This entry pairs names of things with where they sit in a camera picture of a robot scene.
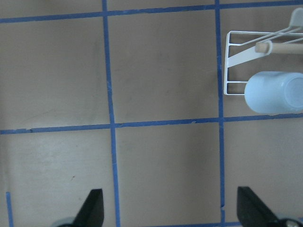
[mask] blue tape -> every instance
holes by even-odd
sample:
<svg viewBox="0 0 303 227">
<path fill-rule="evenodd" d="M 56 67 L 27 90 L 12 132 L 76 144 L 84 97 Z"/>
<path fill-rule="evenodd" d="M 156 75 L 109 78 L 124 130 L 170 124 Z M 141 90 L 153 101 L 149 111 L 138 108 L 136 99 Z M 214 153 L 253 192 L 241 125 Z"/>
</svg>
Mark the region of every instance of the blue tape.
<svg viewBox="0 0 303 227">
<path fill-rule="evenodd" d="M 170 13 L 170 12 L 198 11 L 198 10 L 209 10 L 209 9 L 214 9 L 214 5 L 116 10 L 116 11 L 108 11 L 107 16 L 132 15 L 132 14 L 141 14 L 141 13 Z"/>
<path fill-rule="evenodd" d="M 32 129 L 17 129 L 17 130 L 0 130 L 0 134 L 23 134 L 36 132 L 55 132 L 55 131 L 80 131 L 80 130 L 96 130 L 109 129 L 109 124 L 94 124 L 94 125 L 79 125 L 79 126 L 62 126 L 62 127 L 47 127 L 47 128 L 32 128 Z"/>
<path fill-rule="evenodd" d="M 236 9 L 236 8 L 270 7 L 270 6 L 292 6 L 292 5 L 301 5 L 301 4 L 303 4 L 303 0 L 265 1 L 265 2 L 221 4 L 220 8 Z"/>
<path fill-rule="evenodd" d="M 35 16 L 35 17 L 0 18 L 0 24 L 30 22 L 30 21 L 64 20 L 64 19 L 102 17 L 103 15 L 104 15 L 103 12 L 91 12 L 91 13 L 73 13 L 73 14 Z"/>
<path fill-rule="evenodd" d="M 240 117 L 225 117 L 225 122 L 242 122 L 242 121 L 257 121 L 257 120 L 274 120 L 274 119 L 288 119 L 288 118 L 302 118 L 303 113 L 299 114 L 279 114 L 274 116 L 256 115 L 256 116 L 240 116 Z"/>
<path fill-rule="evenodd" d="M 151 121 L 151 122 L 127 122 L 116 123 L 116 128 L 123 127 L 145 127 L 145 126 L 160 126 L 160 125 L 174 125 L 174 124 L 195 124 L 219 122 L 219 118 L 199 118 L 199 119 L 184 119 L 184 120 L 166 120 L 166 121 Z"/>
<path fill-rule="evenodd" d="M 215 25 L 217 49 L 217 80 L 219 105 L 219 153 L 220 153 L 220 212 L 221 226 L 225 226 L 225 171 L 224 171 L 224 119 L 223 119 L 223 84 L 222 84 L 222 53 L 221 53 L 221 22 L 220 0 L 215 0 Z"/>
<path fill-rule="evenodd" d="M 300 5 L 300 4 L 303 4 L 303 0 L 221 4 L 220 8 L 221 9 L 235 9 L 235 8 L 287 6 L 287 5 Z M 90 17 L 109 17 L 109 16 L 133 15 L 133 14 L 141 14 L 141 13 L 169 13 L 169 12 L 184 12 L 184 11 L 215 9 L 215 5 L 199 5 L 199 6 L 180 6 L 180 7 L 168 7 L 168 8 L 129 9 L 129 10 L 107 11 L 107 3 L 104 1 L 102 1 L 102 7 L 103 7 L 103 12 L 73 13 L 73 14 L 61 14 L 61 15 L 59 14 L 59 15 L 47 15 L 47 16 L 35 16 L 35 17 L 0 18 L 0 24 L 30 22 L 30 21 L 90 18 Z"/>
<path fill-rule="evenodd" d="M 6 193 L 6 204 L 7 204 L 8 216 L 9 216 L 9 227 L 14 227 L 13 209 L 11 206 L 11 197 L 9 192 Z"/>
<path fill-rule="evenodd" d="M 107 11 L 107 1 L 102 1 L 103 11 Z M 115 210 L 116 210 L 116 227 L 120 227 L 120 204 L 119 204 L 119 184 L 118 184 L 118 169 L 116 160 L 116 129 L 115 129 L 115 116 L 113 106 L 113 92 L 112 80 L 110 71 L 110 52 L 109 52 L 109 34 L 108 34 L 108 19 L 107 16 L 103 17 L 103 32 L 104 32 L 104 49 L 105 49 L 105 62 L 106 62 L 106 77 L 107 77 L 107 98 L 110 120 L 111 132 L 111 151 L 112 151 L 112 166 L 114 178 L 114 195 L 115 195 Z"/>
</svg>

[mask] wooden dowel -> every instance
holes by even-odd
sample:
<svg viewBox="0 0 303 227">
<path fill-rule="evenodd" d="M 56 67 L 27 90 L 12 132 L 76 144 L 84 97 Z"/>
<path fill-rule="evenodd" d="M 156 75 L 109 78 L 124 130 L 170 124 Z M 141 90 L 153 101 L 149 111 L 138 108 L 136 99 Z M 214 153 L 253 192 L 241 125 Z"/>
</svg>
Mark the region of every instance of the wooden dowel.
<svg viewBox="0 0 303 227">
<path fill-rule="evenodd" d="M 272 44 L 272 53 L 289 53 L 303 54 L 303 44 Z M 268 43 L 257 43 L 256 52 L 267 53 L 269 49 Z"/>
</svg>

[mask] light blue cup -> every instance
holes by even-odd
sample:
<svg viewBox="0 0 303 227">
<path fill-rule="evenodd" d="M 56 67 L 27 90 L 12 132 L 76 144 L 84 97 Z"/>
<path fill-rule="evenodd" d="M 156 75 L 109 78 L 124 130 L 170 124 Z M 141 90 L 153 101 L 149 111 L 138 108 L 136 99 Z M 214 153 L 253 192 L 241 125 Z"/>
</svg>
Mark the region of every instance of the light blue cup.
<svg viewBox="0 0 303 227">
<path fill-rule="evenodd" d="M 247 105 L 260 114 L 290 114 L 303 111 L 303 74 L 259 72 L 246 84 Z"/>
</svg>

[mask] white wire rack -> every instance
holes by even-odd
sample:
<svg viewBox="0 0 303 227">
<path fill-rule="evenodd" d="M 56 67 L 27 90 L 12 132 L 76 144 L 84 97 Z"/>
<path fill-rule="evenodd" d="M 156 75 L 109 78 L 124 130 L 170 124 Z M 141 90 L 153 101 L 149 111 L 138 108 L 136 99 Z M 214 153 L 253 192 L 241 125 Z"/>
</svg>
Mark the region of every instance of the white wire rack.
<svg viewBox="0 0 303 227">
<path fill-rule="evenodd" d="M 292 12 L 289 27 L 277 32 L 245 32 L 245 31 L 230 31 L 226 36 L 225 47 L 225 64 L 224 64 L 224 94 L 228 96 L 241 96 L 244 94 L 231 94 L 228 92 L 228 84 L 244 83 L 247 81 L 230 81 L 228 79 L 230 67 L 239 65 L 241 63 L 251 61 L 257 58 L 265 57 L 271 53 L 288 53 L 288 54 L 303 54 L 303 44 L 297 42 L 303 41 L 303 33 L 299 33 L 303 30 L 303 8 L 297 8 Z M 259 38 L 249 40 L 244 43 L 236 44 L 231 43 L 231 35 L 259 35 Z M 277 41 L 277 38 L 282 36 L 289 36 L 292 38 L 289 41 L 283 43 L 273 43 Z M 248 44 L 254 44 L 253 47 L 248 48 L 238 54 L 229 57 L 231 46 L 244 46 Z"/>
</svg>

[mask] blue tape line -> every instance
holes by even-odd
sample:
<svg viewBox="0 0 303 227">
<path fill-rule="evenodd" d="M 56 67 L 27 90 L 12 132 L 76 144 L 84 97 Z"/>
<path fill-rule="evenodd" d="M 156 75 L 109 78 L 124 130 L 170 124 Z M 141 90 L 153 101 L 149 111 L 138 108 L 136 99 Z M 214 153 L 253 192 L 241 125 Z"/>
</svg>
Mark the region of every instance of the blue tape line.
<svg viewBox="0 0 303 227">
<path fill-rule="evenodd" d="M 104 12 L 107 11 L 107 0 L 102 0 L 102 8 Z M 117 168 L 117 160 L 116 160 L 116 129 L 115 129 L 114 106 L 113 106 L 112 80 L 111 80 L 111 71 L 110 71 L 109 33 L 108 33 L 107 16 L 103 17 L 103 31 L 104 31 L 104 49 L 105 49 L 106 77 L 107 77 L 107 98 L 108 98 L 108 110 L 109 110 L 110 133 L 111 133 L 116 227 L 120 227 L 121 224 L 120 224 L 119 184 L 118 184 L 118 168 Z"/>
<path fill-rule="evenodd" d="M 300 4 L 303 4 L 302 0 L 285 0 L 285 1 L 221 4 L 220 8 L 221 9 L 235 9 L 235 8 L 287 6 L 287 5 L 300 5 Z M 59 15 L 47 15 L 47 16 L 35 16 L 35 17 L 0 18 L 0 24 L 30 22 L 30 21 L 90 18 L 90 17 L 109 17 L 109 16 L 133 15 L 133 14 L 141 14 L 141 13 L 169 13 L 169 12 L 184 12 L 184 11 L 215 9 L 215 5 L 199 5 L 199 6 L 180 6 L 180 7 L 168 7 L 168 8 L 129 9 L 129 10 L 107 11 L 107 4 L 104 3 L 104 1 L 102 1 L 102 6 L 103 6 L 103 9 L 106 9 L 106 10 L 103 10 L 103 12 L 73 13 L 73 14 L 61 14 L 61 15 L 59 14 Z"/>
<path fill-rule="evenodd" d="M 215 0 L 215 25 L 217 49 L 217 80 L 219 105 L 219 153 L 220 153 L 220 212 L 221 226 L 225 226 L 225 171 L 224 171 L 224 119 L 223 119 L 223 84 L 222 84 L 222 53 L 221 53 L 221 22 L 220 0 Z"/>
<path fill-rule="evenodd" d="M 32 129 L 17 129 L 17 130 L 0 130 L 0 134 L 23 134 L 36 132 L 55 132 L 55 131 L 80 131 L 80 130 L 96 130 L 109 129 L 109 124 L 94 124 L 94 125 L 80 125 L 80 126 L 62 126 L 62 127 L 46 127 L 46 128 L 32 128 Z"/>
<path fill-rule="evenodd" d="M 269 115 L 256 115 L 256 116 L 239 116 L 239 117 L 224 117 L 224 122 L 242 122 L 242 121 L 257 121 L 257 120 L 274 120 L 274 119 L 292 119 L 303 118 L 303 113 L 299 114 L 280 114 L 275 116 Z M 183 119 L 183 120 L 165 120 L 165 121 L 150 121 L 150 122 L 126 122 L 115 123 L 112 127 L 145 127 L 145 126 L 161 126 L 161 125 L 174 125 L 174 124 L 194 124 L 194 123 L 209 123 L 220 122 L 221 118 L 196 118 L 196 119 Z M 49 127 L 49 128 L 32 128 L 32 129 L 16 129 L 16 130 L 0 130 L 0 134 L 22 134 L 22 133 L 35 133 L 35 132 L 56 132 L 56 131 L 80 131 L 80 130 L 98 130 L 110 129 L 110 124 L 95 124 L 95 125 L 81 125 L 81 126 L 63 126 L 63 127 Z"/>
<path fill-rule="evenodd" d="M 73 13 L 73 14 L 61 14 L 61 15 L 59 14 L 59 15 L 35 16 L 35 17 L 0 18 L 0 24 L 30 22 L 30 21 L 64 20 L 64 19 L 102 17 L 103 15 L 104 15 L 103 12 L 91 12 L 91 13 Z"/>
<path fill-rule="evenodd" d="M 303 113 L 299 114 L 279 114 L 274 116 L 269 115 L 256 115 L 256 116 L 240 116 L 240 117 L 225 117 L 225 122 L 242 122 L 242 121 L 257 121 L 257 120 L 274 120 L 274 119 L 290 119 L 290 118 L 302 118 Z"/>
<path fill-rule="evenodd" d="M 219 118 L 200 118 L 200 119 L 166 120 L 166 121 L 151 121 L 151 122 L 127 122 L 127 123 L 116 123 L 115 127 L 116 128 L 144 127 L 144 126 L 195 124 L 195 123 L 208 123 L 208 122 L 219 122 Z"/>
<path fill-rule="evenodd" d="M 7 204 L 8 216 L 9 216 L 9 227 L 14 227 L 13 209 L 11 206 L 11 197 L 9 192 L 6 193 L 6 204 Z"/>
<path fill-rule="evenodd" d="M 133 15 L 141 13 L 171 13 L 214 9 L 214 5 L 201 6 L 177 6 L 167 8 L 152 8 L 152 9 L 129 9 L 129 10 L 114 10 L 108 11 L 107 16 Z"/>
<path fill-rule="evenodd" d="M 303 4 L 303 0 L 265 1 L 265 2 L 221 4 L 220 8 L 236 9 L 236 8 L 270 7 L 270 6 L 292 6 L 292 5 L 301 5 L 301 4 Z"/>
<path fill-rule="evenodd" d="M 191 225 L 172 225 L 172 226 L 152 226 L 152 227 L 218 227 L 220 223 L 205 223 L 205 224 L 191 224 Z"/>
</svg>

